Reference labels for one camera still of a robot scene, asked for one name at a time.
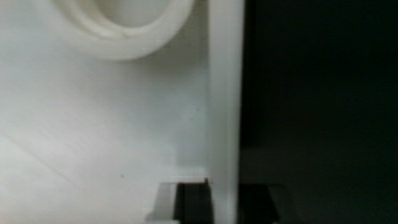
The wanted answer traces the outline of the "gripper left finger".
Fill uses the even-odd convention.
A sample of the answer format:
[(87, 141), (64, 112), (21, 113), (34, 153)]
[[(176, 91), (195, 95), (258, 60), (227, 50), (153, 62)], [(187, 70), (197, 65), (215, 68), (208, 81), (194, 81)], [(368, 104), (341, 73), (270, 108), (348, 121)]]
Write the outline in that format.
[(172, 219), (179, 224), (213, 224), (211, 189), (206, 182), (178, 184)]

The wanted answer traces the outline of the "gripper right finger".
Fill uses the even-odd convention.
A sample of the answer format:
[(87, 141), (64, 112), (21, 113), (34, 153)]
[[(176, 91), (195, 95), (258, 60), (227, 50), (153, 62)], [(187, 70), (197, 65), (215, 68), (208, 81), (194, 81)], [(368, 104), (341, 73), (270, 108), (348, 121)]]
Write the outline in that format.
[(238, 189), (238, 224), (275, 224), (279, 213), (265, 184), (242, 184)]

